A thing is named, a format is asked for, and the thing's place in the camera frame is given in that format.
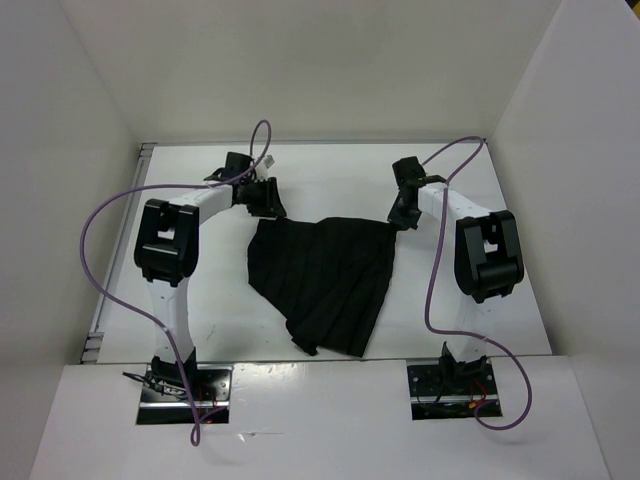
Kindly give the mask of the black skirt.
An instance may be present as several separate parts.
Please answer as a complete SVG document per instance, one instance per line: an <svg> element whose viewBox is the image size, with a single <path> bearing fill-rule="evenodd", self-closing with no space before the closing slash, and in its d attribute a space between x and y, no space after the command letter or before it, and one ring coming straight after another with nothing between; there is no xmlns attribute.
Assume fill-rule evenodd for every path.
<svg viewBox="0 0 640 480"><path fill-rule="evenodd" d="M331 217L261 220L247 250L249 285L285 318L310 356L364 356L391 283L397 230Z"/></svg>

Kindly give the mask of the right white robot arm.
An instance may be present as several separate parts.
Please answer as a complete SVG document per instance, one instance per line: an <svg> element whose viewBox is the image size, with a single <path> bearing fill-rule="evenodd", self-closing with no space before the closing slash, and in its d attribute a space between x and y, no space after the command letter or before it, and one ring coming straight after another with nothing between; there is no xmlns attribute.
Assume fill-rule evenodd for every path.
<svg viewBox="0 0 640 480"><path fill-rule="evenodd" d="M485 369L494 299L510 295L524 277L516 219L508 210L492 211L469 200L442 181L401 183L389 222L401 231L416 229L423 215L440 223L427 287L425 325L445 337L439 357L440 385L450 393L459 393ZM455 317L438 327L431 310L449 231L453 233L452 272L460 302Z"/></svg>

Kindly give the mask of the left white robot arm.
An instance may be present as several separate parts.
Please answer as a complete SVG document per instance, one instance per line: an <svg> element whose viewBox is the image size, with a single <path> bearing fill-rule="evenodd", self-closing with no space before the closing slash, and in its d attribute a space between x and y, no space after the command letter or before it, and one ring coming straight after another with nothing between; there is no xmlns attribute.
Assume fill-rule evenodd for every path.
<svg viewBox="0 0 640 480"><path fill-rule="evenodd" d="M188 285L199 259L200 226L235 205L244 205L254 217L286 215L274 177L205 186L144 205L134 263L147 282L152 315L161 323L151 378L163 381L176 399L192 397L199 387L196 348L189 330Z"/></svg>

